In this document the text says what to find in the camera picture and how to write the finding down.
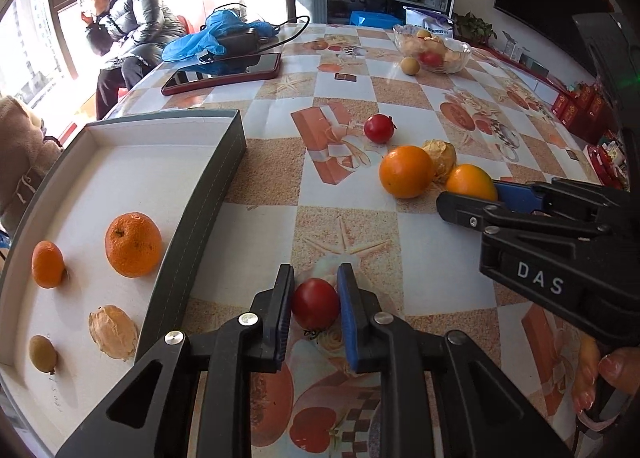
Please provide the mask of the right hand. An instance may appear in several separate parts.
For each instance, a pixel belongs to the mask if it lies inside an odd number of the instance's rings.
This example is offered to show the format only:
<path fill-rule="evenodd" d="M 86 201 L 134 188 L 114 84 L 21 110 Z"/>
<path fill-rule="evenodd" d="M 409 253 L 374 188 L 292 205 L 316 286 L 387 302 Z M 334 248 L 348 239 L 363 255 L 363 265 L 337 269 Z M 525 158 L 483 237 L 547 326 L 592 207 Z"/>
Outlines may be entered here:
<path fill-rule="evenodd" d="M 640 383 L 639 348 L 619 348 L 602 355 L 597 341 L 582 335 L 578 354 L 578 368 L 572 389 L 576 414 L 590 409 L 597 398 L 596 380 L 603 378 L 614 389 L 634 395 Z"/>

